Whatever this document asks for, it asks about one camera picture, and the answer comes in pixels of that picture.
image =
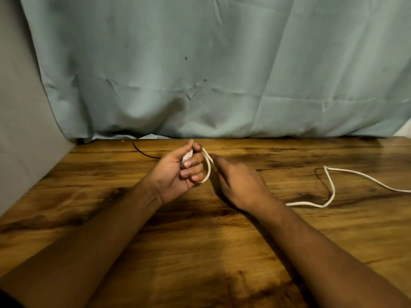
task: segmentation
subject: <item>person's left arm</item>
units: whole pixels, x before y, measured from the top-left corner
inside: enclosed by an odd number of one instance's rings
[[[197,153],[180,169],[190,142],[163,157],[122,199],[0,278],[0,289],[25,308],[84,307],[145,222],[162,205],[187,192],[203,172]]]

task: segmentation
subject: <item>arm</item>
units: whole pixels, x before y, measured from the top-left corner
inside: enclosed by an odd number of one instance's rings
[[[201,153],[180,170],[181,158],[192,148],[190,141],[166,155],[117,203],[3,276],[0,288],[26,308],[84,307],[157,209],[204,178]]]
[[[411,307],[411,300],[386,279],[273,197],[256,171],[212,158],[224,195],[267,228],[320,307]]]

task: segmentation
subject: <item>black sleeve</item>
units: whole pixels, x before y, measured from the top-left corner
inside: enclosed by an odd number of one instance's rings
[[[20,304],[17,300],[13,297],[8,295],[5,291],[0,290],[0,307],[4,308],[24,308],[22,304]]]

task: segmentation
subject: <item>wood grain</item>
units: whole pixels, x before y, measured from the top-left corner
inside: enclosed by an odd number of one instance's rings
[[[156,156],[187,140],[138,140]],[[323,165],[411,189],[406,138],[198,139],[244,162],[286,202],[326,202]],[[130,140],[77,146],[0,218],[0,275],[83,224],[157,160]],[[296,208],[307,222],[411,296],[411,195],[332,172],[329,208]],[[136,235],[89,307],[306,307],[310,294],[254,221],[226,206],[209,181],[164,207]]]

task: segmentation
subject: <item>black wire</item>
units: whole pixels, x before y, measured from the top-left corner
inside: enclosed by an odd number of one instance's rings
[[[134,148],[135,148],[138,152],[140,152],[141,154],[143,154],[143,155],[145,155],[145,156],[147,156],[147,157],[150,157],[150,158],[153,158],[153,159],[161,159],[161,157],[154,157],[154,156],[152,156],[152,155],[145,154],[144,152],[142,152],[140,149],[138,149],[138,148],[136,147],[136,145],[134,144],[134,142],[133,142],[133,146],[134,146]]]

